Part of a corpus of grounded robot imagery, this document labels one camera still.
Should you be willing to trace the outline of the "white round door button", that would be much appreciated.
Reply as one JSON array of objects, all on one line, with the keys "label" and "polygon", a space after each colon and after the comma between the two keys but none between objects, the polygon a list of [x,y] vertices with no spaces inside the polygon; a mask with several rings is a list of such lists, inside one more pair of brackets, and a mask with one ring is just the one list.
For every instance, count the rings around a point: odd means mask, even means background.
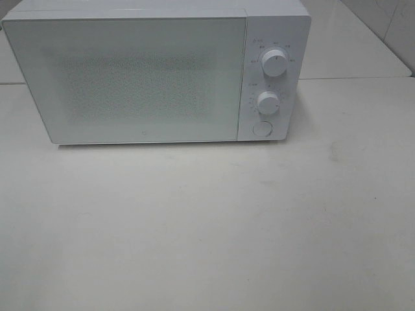
[{"label": "white round door button", "polygon": [[257,122],[253,126],[253,133],[259,137],[268,137],[273,130],[273,126],[271,123],[267,121]]}]

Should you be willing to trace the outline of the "white timer knob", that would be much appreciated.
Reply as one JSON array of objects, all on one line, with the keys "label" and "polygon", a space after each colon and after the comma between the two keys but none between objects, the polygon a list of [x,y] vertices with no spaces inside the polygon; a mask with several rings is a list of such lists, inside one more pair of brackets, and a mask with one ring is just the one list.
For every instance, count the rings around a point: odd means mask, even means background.
[{"label": "white timer knob", "polygon": [[265,91],[257,97],[257,110],[262,115],[272,115],[279,110],[280,99],[275,92]]}]

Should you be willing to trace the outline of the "white microwave door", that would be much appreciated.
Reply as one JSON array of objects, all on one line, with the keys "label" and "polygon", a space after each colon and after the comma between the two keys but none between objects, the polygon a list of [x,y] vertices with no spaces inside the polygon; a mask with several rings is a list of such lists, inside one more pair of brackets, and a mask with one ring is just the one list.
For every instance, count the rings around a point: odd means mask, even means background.
[{"label": "white microwave door", "polygon": [[233,141],[245,18],[5,21],[56,144]]}]

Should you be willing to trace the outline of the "white upper microwave knob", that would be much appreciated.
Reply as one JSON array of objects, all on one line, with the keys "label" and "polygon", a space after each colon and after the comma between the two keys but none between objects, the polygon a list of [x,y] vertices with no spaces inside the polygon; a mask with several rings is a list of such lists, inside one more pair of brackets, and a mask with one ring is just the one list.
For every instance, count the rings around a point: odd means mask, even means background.
[{"label": "white upper microwave knob", "polygon": [[261,57],[263,72],[269,77],[282,75],[287,70],[288,62],[288,54],[279,47],[266,51]]}]

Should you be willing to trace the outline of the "white microwave oven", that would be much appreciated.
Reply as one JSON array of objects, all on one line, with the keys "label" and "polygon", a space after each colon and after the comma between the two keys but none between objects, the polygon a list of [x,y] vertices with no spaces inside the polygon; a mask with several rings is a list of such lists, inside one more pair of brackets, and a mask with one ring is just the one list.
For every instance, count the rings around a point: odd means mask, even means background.
[{"label": "white microwave oven", "polygon": [[[5,21],[219,18],[246,20],[239,123],[233,141],[283,140],[311,27],[311,16],[300,1],[22,1],[6,14],[1,26],[5,32]],[[275,47],[288,54],[289,62],[282,75],[269,77],[263,72],[261,57]],[[275,114],[262,115],[257,110],[257,97],[265,91],[275,92],[280,99]],[[261,121],[273,126],[268,137],[256,136],[252,131]]]}]

